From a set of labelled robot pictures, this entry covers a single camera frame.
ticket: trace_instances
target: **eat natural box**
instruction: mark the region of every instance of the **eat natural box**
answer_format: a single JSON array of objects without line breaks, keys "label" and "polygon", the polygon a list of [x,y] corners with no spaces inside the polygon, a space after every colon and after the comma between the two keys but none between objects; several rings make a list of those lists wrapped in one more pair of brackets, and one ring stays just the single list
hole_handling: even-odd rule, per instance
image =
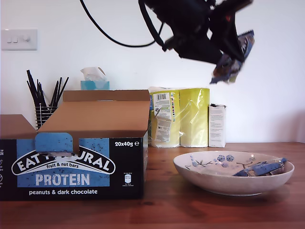
[{"label": "eat natural box", "polygon": [[149,106],[146,90],[66,91],[37,134],[1,116],[0,200],[140,198]]}]

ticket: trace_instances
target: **box flap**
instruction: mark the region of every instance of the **box flap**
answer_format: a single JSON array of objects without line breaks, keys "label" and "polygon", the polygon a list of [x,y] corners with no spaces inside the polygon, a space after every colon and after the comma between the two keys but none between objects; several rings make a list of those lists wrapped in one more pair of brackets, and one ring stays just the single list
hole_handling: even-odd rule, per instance
[{"label": "box flap", "polygon": [[76,153],[80,138],[143,137],[149,107],[148,90],[68,91],[38,132],[69,133]]},{"label": "box flap", "polygon": [[31,139],[37,134],[21,114],[1,114],[0,129],[0,139]]},{"label": "box flap", "polygon": [[64,102],[88,102],[99,100],[114,101],[149,101],[148,90],[95,90],[95,91],[65,91]]}]

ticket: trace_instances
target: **falling snack bar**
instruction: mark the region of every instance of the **falling snack bar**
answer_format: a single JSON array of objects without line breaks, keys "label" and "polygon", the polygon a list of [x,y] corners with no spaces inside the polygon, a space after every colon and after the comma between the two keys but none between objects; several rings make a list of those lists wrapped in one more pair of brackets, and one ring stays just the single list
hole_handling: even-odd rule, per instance
[{"label": "falling snack bar", "polygon": [[[238,40],[246,60],[255,43],[254,31],[252,30],[239,35]],[[224,53],[215,70],[213,71],[211,84],[218,83],[220,81],[225,83],[235,83],[243,64],[244,62],[232,60],[227,54]]]}]

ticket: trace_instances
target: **blue wrapper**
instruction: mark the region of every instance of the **blue wrapper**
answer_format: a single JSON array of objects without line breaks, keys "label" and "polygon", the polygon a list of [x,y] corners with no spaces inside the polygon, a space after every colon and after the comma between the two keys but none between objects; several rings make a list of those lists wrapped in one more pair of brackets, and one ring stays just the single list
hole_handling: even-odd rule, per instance
[{"label": "blue wrapper", "polygon": [[[254,31],[249,31],[239,35],[238,40],[242,47],[244,57],[247,59],[255,43]],[[244,62],[232,60],[227,54],[224,53],[213,71],[213,78],[210,84],[218,83],[220,81],[225,83],[235,83],[243,64]]]},{"label": "blue wrapper", "polygon": [[251,167],[245,168],[238,173],[234,174],[234,177],[259,177],[281,174],[284,172],[286,158],[280,158],[272,161],[264,161],[257,163]]}]

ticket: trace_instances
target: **eat natural logo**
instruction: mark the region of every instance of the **eat natural logo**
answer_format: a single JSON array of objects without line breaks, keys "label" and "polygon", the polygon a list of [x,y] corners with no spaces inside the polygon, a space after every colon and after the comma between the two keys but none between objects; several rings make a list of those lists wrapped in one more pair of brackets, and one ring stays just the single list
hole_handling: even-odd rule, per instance
[{"label": "eat natural logo", "polygon": [[18,158],[11,170],[16,176],[53,168],[74,168],[108,175],[115,172],[114,162],[106,156],[82,146],[80,152],[80,157],[52,157],[32,151]]}]

